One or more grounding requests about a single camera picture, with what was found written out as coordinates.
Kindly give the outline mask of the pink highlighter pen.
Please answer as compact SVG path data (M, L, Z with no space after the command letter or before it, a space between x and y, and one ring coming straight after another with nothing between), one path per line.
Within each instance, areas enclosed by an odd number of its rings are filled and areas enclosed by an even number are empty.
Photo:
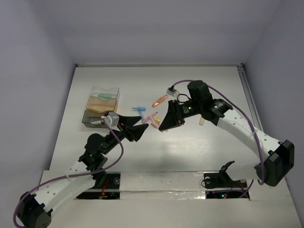
M142 120L142 123L146 123L146 122L148 122L148 121L152 121L152 122L155 122L154 121L154 116L157 114L158 112L154 112L154 113L152 113L151 115L149 115L149 116L147 116L146 118L144 118L143 120Z

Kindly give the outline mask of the white eraser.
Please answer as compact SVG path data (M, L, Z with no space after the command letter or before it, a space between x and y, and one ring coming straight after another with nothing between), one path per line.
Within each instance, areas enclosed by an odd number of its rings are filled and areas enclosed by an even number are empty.
M102 124L102 121L99 120L99 121L94 121L94 122L91 122L90 124L92 125L101 125Z

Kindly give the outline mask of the green highlighter pen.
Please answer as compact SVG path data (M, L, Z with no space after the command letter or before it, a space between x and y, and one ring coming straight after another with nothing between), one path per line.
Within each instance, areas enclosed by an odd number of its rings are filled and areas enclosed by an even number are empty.
M114 94L97 94L97 98L100 98L100 99L116 99L117 95L114 95Z

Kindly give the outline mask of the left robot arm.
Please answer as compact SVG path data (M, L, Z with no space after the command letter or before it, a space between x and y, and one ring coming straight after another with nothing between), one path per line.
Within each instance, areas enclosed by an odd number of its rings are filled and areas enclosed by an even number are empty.
M138 124L140 116L121 116L115 112L94 121L93 125L102 125L108 134L90 135L85 152L62 176L39 184L25 192L14 210L13 223L19 228L46 228L52 218L70 200L92 187L102 187L106 182L107 169L116 165L122 158L121 152L116 161L105 166L105 157L116 146L122 146L122 140L137 142L148 128L148 124Z

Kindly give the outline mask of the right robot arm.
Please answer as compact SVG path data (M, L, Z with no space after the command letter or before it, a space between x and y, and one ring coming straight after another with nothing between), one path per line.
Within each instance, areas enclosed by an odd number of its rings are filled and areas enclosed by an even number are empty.
M289 140L281 142L256 128L246 114L225 96L214 99L210 92L212 87L205 82L186 82L189 91L187 101L179 100L180 93L174 85L167 89L167 94L174 99L168 101L168 111L159 130L180 127L186 118L200 115L202 121L209 121L236 137L259 159L257 164L242 166L233 166L233 162L229 161L218 172L218 180L223 186L230 186L241 179L277 186L294 166L294 144Z

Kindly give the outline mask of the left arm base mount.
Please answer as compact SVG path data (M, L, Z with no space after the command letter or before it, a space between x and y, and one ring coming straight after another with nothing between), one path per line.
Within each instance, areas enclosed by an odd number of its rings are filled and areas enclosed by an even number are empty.
M79 194L77 200L119 200L120 199L121 173L107 173L104 184L101 187L94 186Z

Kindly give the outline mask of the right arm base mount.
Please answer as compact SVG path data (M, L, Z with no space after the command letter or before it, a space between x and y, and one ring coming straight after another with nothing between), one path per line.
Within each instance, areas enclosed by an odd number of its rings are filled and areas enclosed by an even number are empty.
M206 199L249 199L249 193L244 194L247 183L234 181L223 173L204 173L201 186L205 189Z

